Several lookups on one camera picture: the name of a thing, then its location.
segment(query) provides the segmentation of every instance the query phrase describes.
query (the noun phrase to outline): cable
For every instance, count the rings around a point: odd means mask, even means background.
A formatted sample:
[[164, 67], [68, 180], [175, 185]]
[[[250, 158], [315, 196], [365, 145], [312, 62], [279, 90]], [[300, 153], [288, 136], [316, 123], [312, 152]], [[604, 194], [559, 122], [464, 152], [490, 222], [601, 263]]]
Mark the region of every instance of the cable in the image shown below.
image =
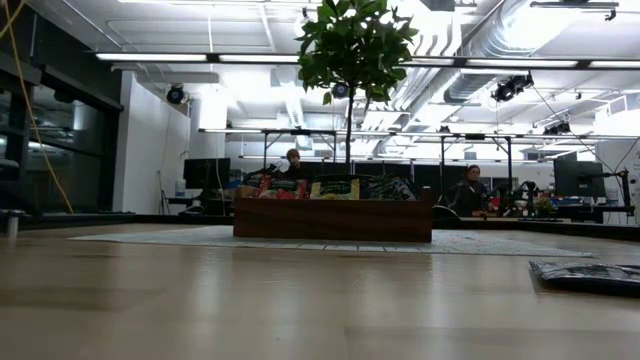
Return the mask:
[[224, 203], [224, 189], [222, 188], [222, 181], [220, 181], [220, 172], [218, 171], [218, 154], [216, 154], [216, 177], [218, 178], [218, 185], [220, 185], [220, 198], [222, 199], [222, 216], [227, 216], [227, 205]]
[[[542, 101], [544, 102], [545, 105], [547, 105], [547, 107], [549, 108], [549, 110], [551, 110], [551, 112], [553, 113], [553, 115], [559, 120], [562, 121], [562, 119], [560, 118], [560, 116], [558, 115], [558, 113], [556, 113], [555, 110], [553, 110], [553, 108], [551, 107], [551, 105], [549, 105], [549, 103], [547, 102], [547, 100], [544, 98], [544, 96], [542, 96], [540, 94], [540, 92], [538, 91], [538, 89], [536, 89], [535, 86], [531, 86], [533, 88], [533, 90], [535, 90], [535, 92], [538, 94], [538, 96], [540, 96], [540, 99], [542, 99]], [[620, 166], [620, 164], [622, 164], [622, 162], [624, 161], [624, 159], [627, 158], [627, 156], [629, 156], [629, 153], [633, 150], [633, 148], [636, 146], [636, 144], [638, 143], [638, 140], [640, 140], [640, 137], [636, 138], [636, 141], [633, 142], [633, 144], [631, 145], [631, 147], [629, 148], [629, 150], [627, 151], [627, 153], [624, 155], [624, 157], [620, 160], [620, 162], [618, 163], [618, 165], [616, 166], [616, 169], [613, 170], [611, 169], [611, 167], [609, 165], [607, 165], [607, 163], [605, 163], [599, 156], [598, 154], [596, 154], [595, 151], [593, 151], [593, 149], [591, 149], [587, 144], [584, 143], [584, 141], [582, 141], [582, 139], [580, 139], [580, 137], [578, 135], [576, 135], [573, 131], [570, 131], [571, 135], [573, 135], [582, 145], [584, 145], [585, 148], [587, 148], [587, 150], [589, 150], [593, 156], [595, 156], [595, 158], [600, 161], [600, 163], [602, 163], [602, 165], [604, 165], [604, 167], [606, 167], [611, 173], [617, 173], [618, 167]], [[618, 188], [620, 188], [620, 192], [624, 194], [624, 191], [622, 190], [622, 184], [620, 183], [620, 179], [618, 179], [617, 176], [614, 176], [614, 178], [616, 179], [616, 182], [618, 183]]]
[[16, 18], [18, 18], [18, 15], [20, 15], [20, 11], [22, 11], [22, 8], [24, 7], [24, 1], [20, 2], [20, 5], [18, 5], [18, 8], [16, 9], [16, 12], [13, 13], [13, 15], [8, 18], [9, 21], [7, 22], [7, 25], [4, 26], [4, 28], [2, 29], [2, 31], [0, 31], [0, 39], [2, 39], [4, 37], [4, 35], [7, 33], [7, 30], [9, 30], [9, 26], [13, 25], [13, 22], [16, 20]]
[[56, 187], [58, 188], [58, 190], [60, 190], [60, 194], [62, 195], [62, 198], [64, 199], [64, 202], [67, 205], [67, 208], [69, 209], [69, 213], [73, 214], [73, 207], [71, 206], [71, 203], [69, 202], [69, 199], [67, 198], [67, 194], [64, 192], [62, 185], [60, 185], [60, 182], [58, 181], [58, 177], [56, 176], [55, 171], [53, 171], [53, 167], [51, 166], [51, 162], [49, 161], [49, 156], [47, 155], [47, 152], [44, 148], [44, 144], [42, 143], [42, 139], [40, 138], [40, 131], [38, 130], [38, 124], [36, 124], [36, 119], [35, 119], [35, 116], [33, 115], [33, 109], [31, 108], [31, 101], [29, 100], [29, 92], [27, 91], [27, 86], [24, 83], [22, 66], [20, 65], [20, 58], [18, 56], [18, 46], [16, 45], [16, 37], [13, 33], [13, 26], [11, 26], [12, 16], [11, 16], [11, 13], [9, 12], [9, 3], [7, 1], [4, 2], [4, 10], [5, 10], [5, 14], [7, 15], [7, 20], [8, 20], [7, 27], [9, 28], [9, 37], [11, 38], [13, 56], [16, 60], [16, 67], [18, 68], [18, 77], [20, 79], [20, 86], [22, 87], [24, 101], [25, 101], [25, 104], [27, 105], [27, 111], [29, 113], [29, 118], [31, 119], [31, 124], [33, 125], [33, 130], [36, 135], [36, 139], [40, 144], [40, 149], [42, 150], [44, 161], [47, 163], [47, 167], [49, 168], [49, 173], [51, 173], [51, 177], [53, 178], [53, 181], [56, 184]]
[[618, 168], [620, 167], [620, 165], [624, 162], [624, 160], [627, 158], [627, 156], [629, 156], [629, 154], [631, 153], [631, 151], [633, 150], [633, 148], [636, 146], [636, 144], [638, 143], [638, 140], [640, 140], [640, 137], [636, 138], [636, 141], [633, 142], [633, 144], [631, 145], [631, 147], [629, 148], [629, 151], [627, 151], [626, 154], [624, 154], [624, 156], [622, 157], [622, 159], [620, 160], [620, 162], [618, 163], [618, 165], [616, 165], [616, 168], [614, 169], [614, 172], [618, 172]]

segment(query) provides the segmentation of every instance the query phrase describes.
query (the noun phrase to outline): tree trunk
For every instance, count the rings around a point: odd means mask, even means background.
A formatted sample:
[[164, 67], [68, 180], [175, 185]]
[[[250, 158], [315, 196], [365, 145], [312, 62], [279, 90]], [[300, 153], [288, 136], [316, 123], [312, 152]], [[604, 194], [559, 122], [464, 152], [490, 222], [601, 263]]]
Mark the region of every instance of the tree trunk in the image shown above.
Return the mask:
[[351, 174], [351, 118], [353, 117], [353, 98], [356, 96], [356, 89], [349, 84], [349, 109], [347, 112], [347, 174]]

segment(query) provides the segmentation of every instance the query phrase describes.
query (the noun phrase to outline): yellow cable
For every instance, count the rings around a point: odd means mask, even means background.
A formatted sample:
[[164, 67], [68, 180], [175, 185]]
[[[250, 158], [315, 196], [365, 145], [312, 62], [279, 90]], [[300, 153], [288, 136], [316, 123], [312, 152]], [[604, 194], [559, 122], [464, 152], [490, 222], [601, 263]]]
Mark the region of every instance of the yellow cable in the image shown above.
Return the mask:
[[[24, 4], [24, 0], [20, 2], [20, 7], [22, 7], [23, 4]], [[27, 91], [27, 87], [24, 84], [24, 77], [22, 76], [22, 66], [20, 66], [20, 59], [18, 57], [18, 47], [16, 45], [16, 38], [15, 38], [15, 35], [13, 34], [13, 26], [11, 26], [11, 22], [15, 18], [12, 19], [11, 17], [11, 14], [9, 12], [9, 4], [7, 1], [4, 2], [4, 10], [5, 10], [5, 13], [7, 14], [7, 21], [8, 21], [7, 26], [9, 27], [9, 37], [11, 38], [11, 45], [13, 47], [13, 56], [16, 59], [16, 67], [18, 68], [18, 77], [20, 78], [20, 86], [22, 87], [22, 93], [24, 94], [24, 101], [27, 104], [27, 110], [29, 112], [29, 117], [31, 118], [31, 124], [33, 125], [33, 130], [36, 134], [36, 139], [38, 139], [38, 143], [40, 143], [40, 149], [42, 149], [42, 155], [44, 155], [44, 161], [47, 163], [47, 167], [49, 168], [51, 177], [53, 177], [53, 181], [56, 183], [56, 187], [58, 188], [58, 190], [60, 190], [60, 194], [62, 194], [62, 197], [64, 198], [64, 202], [67, 204], [67, 208], [69, 209], [69, 212], [73, 214], [73, 207], [71, 206], [71, 203], [67, 198], [67, 194], [64, 192], [64, 189], [60, 185], [60, 182], [58, 181], [58, 177], [56, 176], [55, 171], [53, 171], [53, 167], [49, 162], [49, 156], [47, 155], [47, 152], [44, 148], [44, 144], [42, 144], [42, 140], [40, 139], [40, 131], [38, 130], [36, 119], [33, 116], [33, 109], [31, 108], [31, 101], [29, 100], [29, 93]]]
[[16, 9], [16, 12], [13, 13], [13, 16], [11, 16], [11, 18], [7, 22], [7, 25], [5, 25], [2, 31], [0, 31], [0, 39], [4, 37], [4, 35], [7, 33], [7, 30], [9, 30], [9, 26], [12, 25], [13, 22], [18, 17], [18, 15], [20, 15], [20, 11], [22, 11], [23, 7], [24, 7], [24, 1], [21, 1], [20, 5], [18, 5], [18, 8]]

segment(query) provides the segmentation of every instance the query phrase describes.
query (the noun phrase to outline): security camera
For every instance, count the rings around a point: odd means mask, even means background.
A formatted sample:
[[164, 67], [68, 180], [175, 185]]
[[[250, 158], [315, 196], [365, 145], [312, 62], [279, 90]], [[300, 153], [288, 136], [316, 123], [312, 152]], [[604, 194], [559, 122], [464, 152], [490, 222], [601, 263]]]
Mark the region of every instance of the security camera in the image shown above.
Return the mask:
[[189, 93], [184, 90], [183, 84], [173, 84], [167, 92], [167, 101], [174, 105], [182, 105], [189, 100]]

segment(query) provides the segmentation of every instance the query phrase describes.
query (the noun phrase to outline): glass wall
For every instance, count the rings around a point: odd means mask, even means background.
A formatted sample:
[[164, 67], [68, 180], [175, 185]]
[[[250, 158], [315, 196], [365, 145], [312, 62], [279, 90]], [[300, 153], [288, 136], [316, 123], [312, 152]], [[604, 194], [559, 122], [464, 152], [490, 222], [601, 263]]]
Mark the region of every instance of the glass wall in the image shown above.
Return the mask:
[[0, 158], [20, 164], [19, 170], [6, 171], [0, 178], [20, 183], [28, 202], [40, 211], [68, 212], [45, 160], [46, 152], [74, 212], [111, 210], [118, 115], [44, 85], [31, 91], [43, 146], [27, 116], [22, 94], [0, 91]]
[[[39, 143], [29, 143], [27, 182], [33, 185], [35, 205], [47, 212], [66, 212], [67, 206], [42, 151]], [[44, 151], [74, 211], [102, 210], [99, 204], [100, 158], [49, 145], [44, 146]]]
[[103, 155], [106, 115], [64, 92], [45, 86], [33, 91], [33, 112], [43, 141]]

